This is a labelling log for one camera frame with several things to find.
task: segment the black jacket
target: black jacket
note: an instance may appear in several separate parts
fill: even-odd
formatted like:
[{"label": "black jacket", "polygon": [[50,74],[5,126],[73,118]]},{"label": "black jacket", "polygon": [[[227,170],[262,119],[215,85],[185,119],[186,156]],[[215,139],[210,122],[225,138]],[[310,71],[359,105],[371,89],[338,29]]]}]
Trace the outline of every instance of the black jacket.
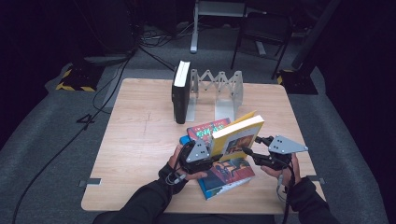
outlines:
[{"label": "black jacket", "polygon": [[[140,188],[114,216],[110,223],[147,223],[151,224],[171,202],[172,195],[179,193],[187,181],[174,186],[165,183],[165,178],[172,172],[166,164],[159,172],[159,179]],[[329,205],[316,192],[316,186],[303,178],[295,185],[289,195],[290,206],[299,212],[301,223],[339,223],[330,213]]]}]

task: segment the person's right arm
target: person's right arm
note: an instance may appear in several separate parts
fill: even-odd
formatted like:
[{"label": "person's right arm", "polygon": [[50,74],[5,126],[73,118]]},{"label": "person's right arm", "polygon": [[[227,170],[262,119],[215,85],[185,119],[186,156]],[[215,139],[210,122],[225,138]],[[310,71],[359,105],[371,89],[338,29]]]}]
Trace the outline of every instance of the person's right arm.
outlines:
[{"label": "person's right arm", "polygon": [[[329,205],[318,195],[316,186],[307,177],[300,177],[300,166],[296,155],[293,153],[291,163],[295,176],[295,185],[290,188],[288,200],[291,209],[298,212],[300,222],[308,223],[339,223],[339,221],[332,215]],[[288,186],[291,177],[289,169],[275,171],[267,166],[262,166],[262,170],[268,175],[279,178],[283,175],[282,184]]]}]

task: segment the book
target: book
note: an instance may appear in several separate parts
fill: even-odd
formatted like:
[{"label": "book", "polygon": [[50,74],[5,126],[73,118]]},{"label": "book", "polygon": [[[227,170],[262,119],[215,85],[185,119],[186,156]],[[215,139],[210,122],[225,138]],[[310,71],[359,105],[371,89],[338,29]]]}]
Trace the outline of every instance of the book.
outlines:
[{"label": "book", "polygon": [[259,133],[264,119],[257,115],[212,133],[210,156],[222,154],[221,161],[234,158],[245,158],[242,147],[251,147]]},{"label": "book", "polygon": [[212,133],[225,128],[230,124],[230,119],[218,119],[205,124],[196,125],[187,129],[187,135],[190,140],[197,140],[201,138],[205,144],[209,147],[212,138]]},{"label": "book", "polygon": [[247,183],[255,175],[244,158],[214,162],[206,173],[207,177],[198,179],[206,200]]},{"label": "book", "polygon": [[191,74],[190,62],[180,61],[172,83],[172,103],[175,121],[178,124],[186,122],[187,109],[190,100]]}]

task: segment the table top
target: table top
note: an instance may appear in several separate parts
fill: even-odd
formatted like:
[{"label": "table top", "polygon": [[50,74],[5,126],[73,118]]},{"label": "table top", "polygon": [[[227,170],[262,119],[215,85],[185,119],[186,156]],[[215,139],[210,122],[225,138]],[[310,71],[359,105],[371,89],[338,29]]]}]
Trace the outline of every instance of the table top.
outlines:
[{"label": "table top", "polygon": [[[125,78],[121,84],[91,178],[99,186],[87,186],[81,206],[89,211],[121,209],[140,187],[158,178],[158,171],[173,154],[178,140],[190,126],[215,119],[215,89],[200,91],[195,120],[174,121],[172,80]],[[244,99],[237,118],[257,110],[265,122],[259,136],[281,134],[304,145],[288,95],[280,85],[244,83]],[[256,153],[268,154],[265,145],[254,144]],[[308,152],[297,154],[301,176],[316,175]],[[282,214],[284,204],[277,198],[277,180],[252,166],[255,176],[245,185],[208,201],[196,180],[172,199],[169,213]],[[320,184],[317,191],[323,198]]]}]

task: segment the person's left arm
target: person's left arm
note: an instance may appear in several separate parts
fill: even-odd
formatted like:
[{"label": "person's left arm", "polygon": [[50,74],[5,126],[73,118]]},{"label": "person's left arm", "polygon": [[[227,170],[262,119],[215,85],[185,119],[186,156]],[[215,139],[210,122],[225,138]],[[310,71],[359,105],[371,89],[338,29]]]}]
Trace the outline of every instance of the person's left arm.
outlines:
[{"label": "person's left arm", "polygon": [[181,192],[190,179],[205,177],[203,172],[187,175],[177,167],[177,172],[181,175],[186,174],[186,178],[175,185],[169,185],[166,178],[174,172],[173,166],[181,149],[182,145],[178,145],[174,155],[158,173],[159,178],[135,192],[110,223],[152,223],[166,209],[172,195]]}]

